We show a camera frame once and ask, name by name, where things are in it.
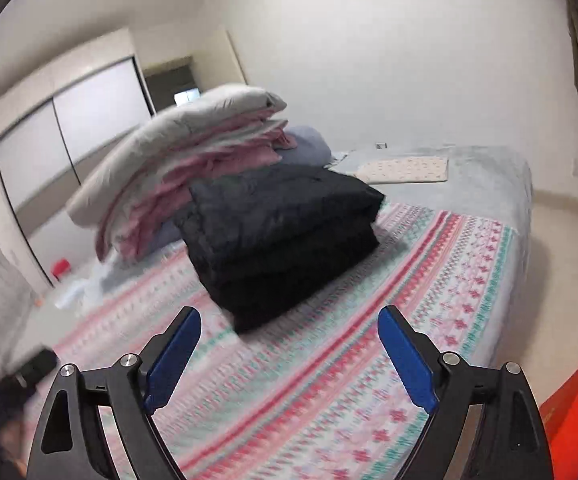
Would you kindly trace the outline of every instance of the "metal screw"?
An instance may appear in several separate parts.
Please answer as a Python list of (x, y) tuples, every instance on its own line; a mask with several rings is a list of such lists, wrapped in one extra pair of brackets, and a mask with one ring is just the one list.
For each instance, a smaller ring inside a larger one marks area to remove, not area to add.
[(450, 366), (456, 366), (460, 362), (460, 357), (453, 352), (443, 354), (443, 361)]
[(505, 368), (507, 369), (507, 371), (510, 374), (514, 374), (514, 375), (518, 375), (521, 371), (520, 366), (516, 363), (511, 362), (511, 361), (505, 365)]
[(120, 357), (120, 364), (122, 366), (130, 367), (138, 362), (138, 356), (136, 354), (126, 354)]
[(74, 365), (64, 365), (60, 368), (60, 375), (63, 377), (69, 377), (75, 371), (76, 367)]

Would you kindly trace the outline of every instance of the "patterned bedsheet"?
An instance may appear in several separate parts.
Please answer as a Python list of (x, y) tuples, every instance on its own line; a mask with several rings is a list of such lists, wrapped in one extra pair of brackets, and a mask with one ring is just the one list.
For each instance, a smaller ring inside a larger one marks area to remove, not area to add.
[[(380, 246), (365, 261), (247, 338), (231, 331), (182, 248), (56, 352), (81, 369), (108, 366), (195, 306), (200, 342), (154, 416), (187, 478), (391, 480), (427, 415), (378, 339), (378, 311), (397, 305), (441, 351), (469, 360), (492, 311), (507, 307), (502, 277), (515, 272), (516, 234), (497, 221), (402, 204), (382, 209), (375, 232)], [(41, 400), (31, 421), (40, 408)], [(133, 478), (111, 413), (102, 418), (120, 476)]]

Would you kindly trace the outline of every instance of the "pile of folded bedding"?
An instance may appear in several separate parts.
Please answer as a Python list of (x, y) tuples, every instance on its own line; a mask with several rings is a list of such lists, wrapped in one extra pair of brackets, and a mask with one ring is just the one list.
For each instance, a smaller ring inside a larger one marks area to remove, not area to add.
[(111, 247), (143, 256), (160, 226), (191, 199), (189, 183), (281, 160), (295, 140), (271, 120), (287, 105), (261, 88), (229, 84), (168, 108), (124, 139), (67, 203), (76, 225), (96, 227), (100, 260)]
[(383, 198), (352, 176), (278, 164), (194, 181), (174, 223), (211, 299), (243, 333), (370, 254)]

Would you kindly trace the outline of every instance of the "folded black jacket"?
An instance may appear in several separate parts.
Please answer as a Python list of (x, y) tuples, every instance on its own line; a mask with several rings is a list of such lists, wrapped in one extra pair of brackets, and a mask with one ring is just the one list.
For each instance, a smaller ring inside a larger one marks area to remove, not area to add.
[(189, 258), (237, 332), (305, 300), (377, 245), (384, 196), (312, 166), (270, 166), (197, 180), (175, 218)]

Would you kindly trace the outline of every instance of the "wardrobe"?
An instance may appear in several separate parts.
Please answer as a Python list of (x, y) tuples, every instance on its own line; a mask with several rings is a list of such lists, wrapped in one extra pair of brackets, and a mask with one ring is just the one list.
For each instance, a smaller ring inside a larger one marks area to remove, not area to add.
[[(64, 210), (66, 202), (104, 156), (153, 113), (131, 50), (107, 52), (98, 66), (88, 63), (80, 77), (65, 77), (57, 87), (59, 79), (52, 77), (45, 99), (36, 99), (31, 110), (20, 109), (20, 117), (0, 133), (6, 196), (51, 283), (56, 282), (55, 262), (65, 258), (75, 268), (95, 257), (95, 230), (75, 225)], [(11, 112), (2, 103), (0, 109)]]

